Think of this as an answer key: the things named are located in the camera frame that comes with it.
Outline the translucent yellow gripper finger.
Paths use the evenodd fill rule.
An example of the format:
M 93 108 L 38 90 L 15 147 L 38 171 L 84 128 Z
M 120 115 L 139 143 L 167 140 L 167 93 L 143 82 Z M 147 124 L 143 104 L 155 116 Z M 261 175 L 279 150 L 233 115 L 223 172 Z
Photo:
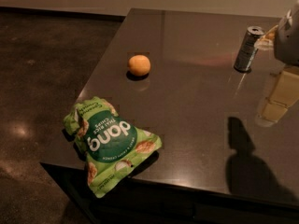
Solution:
M 255 42 L 254 48 L 260 49 L 260 50 L 273 50 L 277 29 L 278 29 L 278 26 L 275 25 L 270 30 L 268 30 L 264 35 L 262 35 Z

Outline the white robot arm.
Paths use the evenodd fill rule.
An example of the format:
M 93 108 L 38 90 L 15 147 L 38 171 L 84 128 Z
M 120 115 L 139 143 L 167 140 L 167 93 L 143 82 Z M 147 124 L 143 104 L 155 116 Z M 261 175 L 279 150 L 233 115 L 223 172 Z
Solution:
M 273 50 L 277 60 L 288 65 L 299 65 L 299 0 L 276 26 L 255 42 L 254 47 Z

